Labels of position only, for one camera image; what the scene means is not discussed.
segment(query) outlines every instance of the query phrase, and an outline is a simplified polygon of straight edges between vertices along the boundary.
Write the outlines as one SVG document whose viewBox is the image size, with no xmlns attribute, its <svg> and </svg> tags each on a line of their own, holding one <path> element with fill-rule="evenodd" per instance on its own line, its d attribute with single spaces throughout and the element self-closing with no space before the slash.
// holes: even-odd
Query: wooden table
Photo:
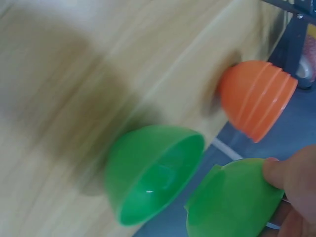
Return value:
<svg viewBox="0 0 316 237">
<path fill-rule="evenodd" d="M 0 0 L 0 11 L 1 237 L 132 236 L 103 194 L 107 148 L 157 123 L 211 142 L 227 121 L 212 102 L 221 73 L 267 59 L 283 27 L 258 0 Z"/>
</svg>

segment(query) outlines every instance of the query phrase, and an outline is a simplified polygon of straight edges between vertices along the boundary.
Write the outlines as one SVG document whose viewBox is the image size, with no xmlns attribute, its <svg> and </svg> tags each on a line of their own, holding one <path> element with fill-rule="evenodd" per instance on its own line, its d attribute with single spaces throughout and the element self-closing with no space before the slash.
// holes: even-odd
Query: orange plastic bowl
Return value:
<svg viewBox="0 0 316 237">
<path fill-rule="evenodd" d="M 223 74 L 222 106 L 236 129 L 259 142 L 281 115 L 297 83 L 271 63 L 242 62 Z"/>
</svg>

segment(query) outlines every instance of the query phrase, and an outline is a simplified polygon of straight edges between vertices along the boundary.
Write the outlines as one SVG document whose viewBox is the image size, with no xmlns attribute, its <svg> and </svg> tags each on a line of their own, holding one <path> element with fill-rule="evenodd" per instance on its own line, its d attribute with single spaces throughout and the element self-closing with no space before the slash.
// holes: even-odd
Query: black metal stand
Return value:
<svg viewBox="0 0 316 237">
<path fill-rule="evenodd" d="M 316 25 L 314 0 L 295 0 L 294 4 L 283 0 L 263 1 L 293 13 L 292 19 L 268 61 L 297 78 L 300 88 L 311 88 L 311 83 L 299 78 L 296 73 L 303 52 L 308 24 Z"/>
</svg>

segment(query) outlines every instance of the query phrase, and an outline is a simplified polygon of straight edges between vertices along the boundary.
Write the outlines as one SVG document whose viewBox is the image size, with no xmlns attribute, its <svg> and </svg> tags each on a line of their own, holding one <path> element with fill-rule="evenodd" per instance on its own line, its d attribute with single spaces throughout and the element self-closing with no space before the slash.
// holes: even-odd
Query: green plastic bowl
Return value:
<svg viewBox="0 0 316 237">
<path fill-rule="evenodd" d="M 185 206 L 190 237 L 260 234 L 284 195 L 263 179 L 263 161 L 248 158 L 212 168 Z"/>
<path fill-rule="evenodd" d="M 194 174 L 203 150 L 203 136 L 183 127 L 152 125 L 121 137 L 105 168 L 116 219 L 137 225 L 161 212 Z"/>
</svg>

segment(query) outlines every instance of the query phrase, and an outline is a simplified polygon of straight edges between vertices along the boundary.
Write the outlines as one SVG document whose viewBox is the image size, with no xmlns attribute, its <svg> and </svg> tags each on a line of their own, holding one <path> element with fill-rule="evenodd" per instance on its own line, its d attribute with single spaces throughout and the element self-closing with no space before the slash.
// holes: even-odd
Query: hand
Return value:
<svg viewBox="0 0 316 237">
<path fill-rule="evenodd" d="M 266 159 L 263 175 L 273 186 L 284 189 L 291 204 L 282 202 L 260 237 L 316 237 L 316 146 L 309 146 L 286 161 Z"/>
</svg>

